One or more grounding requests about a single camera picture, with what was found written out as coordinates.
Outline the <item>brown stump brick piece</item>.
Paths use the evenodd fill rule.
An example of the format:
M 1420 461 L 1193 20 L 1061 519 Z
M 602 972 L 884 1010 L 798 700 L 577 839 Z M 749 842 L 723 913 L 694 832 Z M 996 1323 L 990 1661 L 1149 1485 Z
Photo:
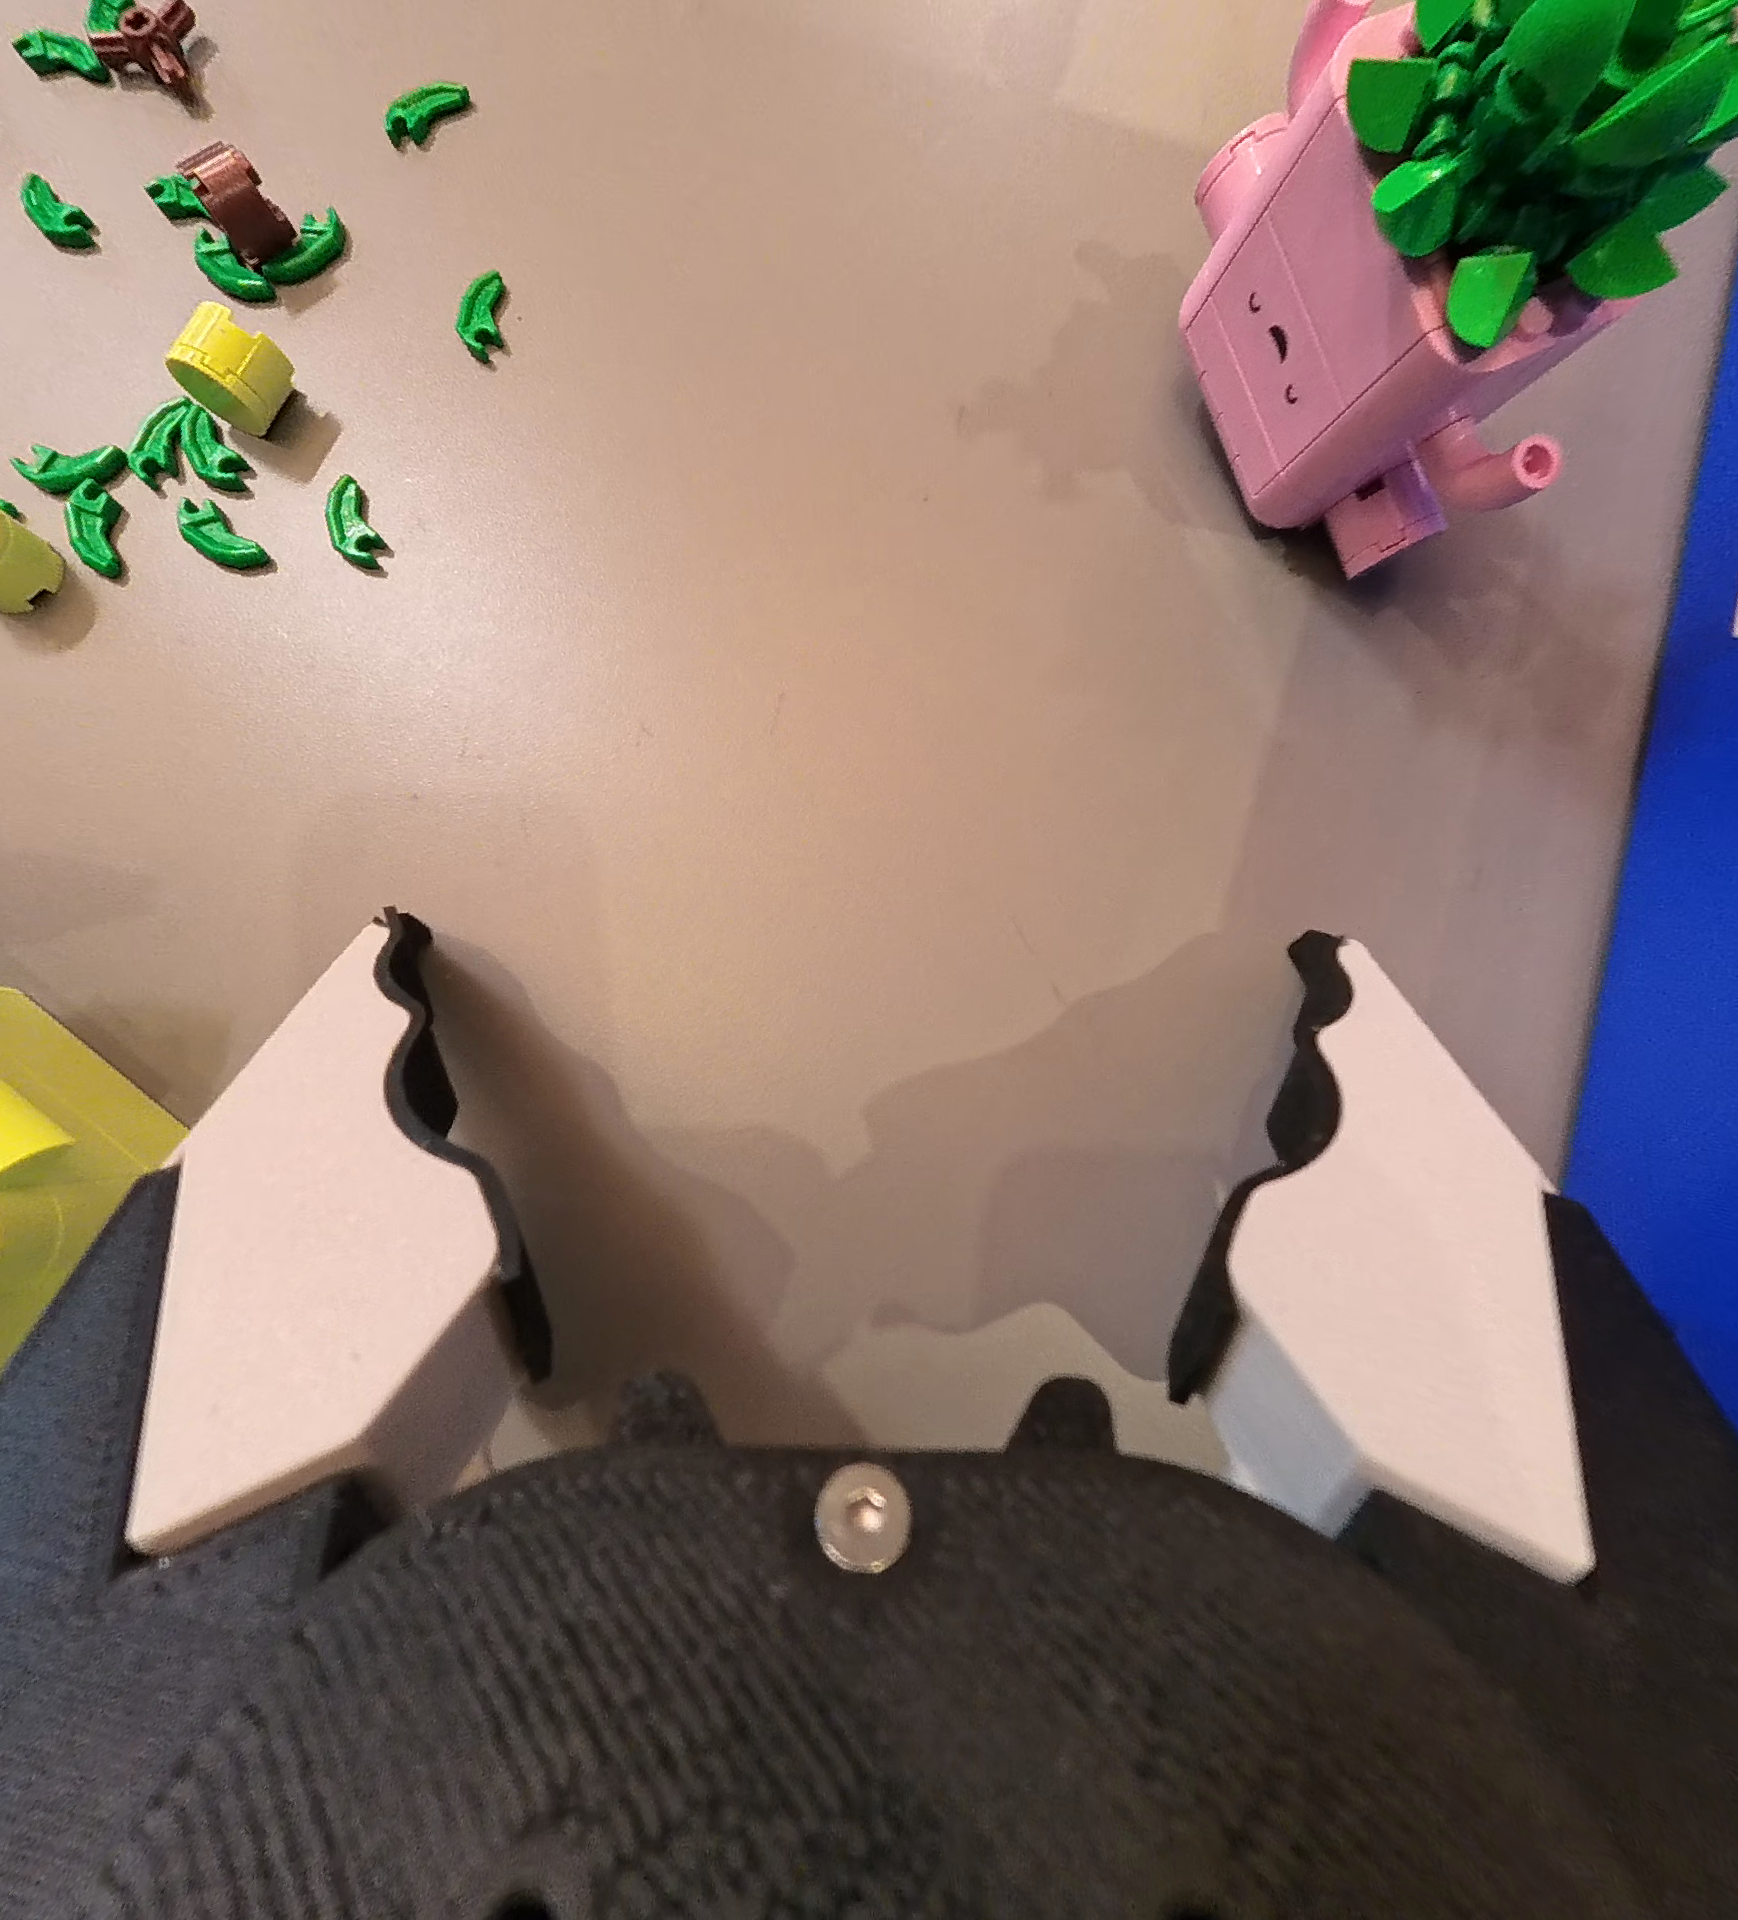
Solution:
M 182 158 L 175 171 L 194 189 L 207 216 L 248 267 L 266 267 L 296 244 L 296 226 L 262 191 L 262 181 L 240 146 L 208 141 Z

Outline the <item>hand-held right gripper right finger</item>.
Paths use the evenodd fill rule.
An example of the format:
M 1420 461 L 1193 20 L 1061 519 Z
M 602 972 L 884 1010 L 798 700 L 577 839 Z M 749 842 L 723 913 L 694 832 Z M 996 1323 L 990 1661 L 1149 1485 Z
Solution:
M 1556 1186 L 1371 949 L 1306 931 L 1268 1165 L 1168 1343 L 1226 1479 L 1336 1538 L 1375 1495 L 1563 1586 L 1598 1565 Z

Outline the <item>brown branched brick piece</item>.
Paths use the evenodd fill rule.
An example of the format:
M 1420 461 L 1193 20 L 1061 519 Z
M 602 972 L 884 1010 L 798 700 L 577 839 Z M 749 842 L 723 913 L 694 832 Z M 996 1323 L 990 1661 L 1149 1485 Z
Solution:
M 86 39 L 111 75 L 138 74 L 193 96 L 186 39 L 197 24 L 193 2 L 89 2 Z

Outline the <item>scattered green leaf pieces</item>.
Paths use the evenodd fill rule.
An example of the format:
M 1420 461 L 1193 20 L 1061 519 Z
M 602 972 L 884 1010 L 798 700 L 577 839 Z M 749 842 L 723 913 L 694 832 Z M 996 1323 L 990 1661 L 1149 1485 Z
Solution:
M 55 29 L 32 29 L 17 33 L 12 47 L 22 68 L 36 79 L 79 75 L 89 85 L 111 85 L 115 79 L 101 71 L 101 61 L 93 55 L 86 39 L 86 30 L 63 33 Z M 388 103 L 385 134 L 399 151 L 410 146 L 424 150 L 440 123 L 472 109 L 474 94 L 465 81 L 427 81 L 399 94 Z M 158 177 L 146 181 L 144 191 L 163 220 L 194 229 L 189 235 L 193 261 L 218 297 L 230 297 L 230 302 L 245 308 L 269 308 L 282 289 L 309 284 L 348 258 L 351 229 L 345 216 L 327 206 L 323 212 L 309 212 L 299 222 L 287 216 L 296 226 L 296 244 L 287 254 L 266 261 L 266 267 L 248 267 L 235 256 L 221 229 L 207 216 L 194 189 L 175 171 L 175 164 Z M 97 250 L 101 235 L 93 213 L 86 206 L 69 199 L 39 171 L 26 171 L 17 181 L 17 202 L 28 226 L 55 250 Z M 477 274 L 458 299 L 451 333 L 482 367 L 491 367 L 495 354 L 505 350 L 505 302 L 509 284 L 496 267 Z M 127 562 L 115 542 L 115 529 L 127 516 L 115 492 L 125 476 L 137 476 L 137 483 L 158 497 L 163 485 L 183 480 L 200 483 L 207 487 L 203 497 L 179 492 L 175 498 L 179 535 L 211 567 L 238 574 L 256 574 L 273 567 L 271 552 L 261 542 L 244 535 L 218 498 L 245 497 L 254 476 L 254 461 L 244 453 L 238 437 L 252 443 L 266 440 L 235 432 L 200 402 L 189 399 L 175 384 L 175 394 L 162 398 L 146 411 L 127 446 L 97 443 L 76 450 L 35 443 L 28 457 L 15 453 L 10 464 L 26 485 L 55 497 L 63 505 L 63 533 L 74 562 L 105 581 L 122 581 L 127 573 Z M 0 497 L 0 508 L 26 523 L 22 509 L 7 497 Z M 371 498 L 358 476 L 340 474 L 327 485 L 323 519 L 327 529 L 327 547 L 337 552 L 337 559 L 378 578 L 393 547 L 371 521 Z

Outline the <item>pink brick plant pot figure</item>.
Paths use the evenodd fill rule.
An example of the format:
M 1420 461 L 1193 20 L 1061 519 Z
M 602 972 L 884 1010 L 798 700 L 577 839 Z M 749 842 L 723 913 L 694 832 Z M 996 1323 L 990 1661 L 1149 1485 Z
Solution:
M 1738 137 L 1738 2 L 1313 2 L 1196 182 L 1180 339 L 1254 521 L 1358 578 L 1543 492 L 1482 423 L 1670 284 Z

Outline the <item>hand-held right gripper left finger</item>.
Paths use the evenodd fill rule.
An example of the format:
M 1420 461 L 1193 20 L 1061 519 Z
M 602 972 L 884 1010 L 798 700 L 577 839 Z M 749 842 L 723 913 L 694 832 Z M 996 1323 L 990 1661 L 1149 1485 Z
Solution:
M 554 1366 L 519 1213 L 451 1140 L 429 948 L 385 908 L 170 1158 L 125 1523 L 142 1557 L 334 1476 L 393 1516 L 427 1509 Z

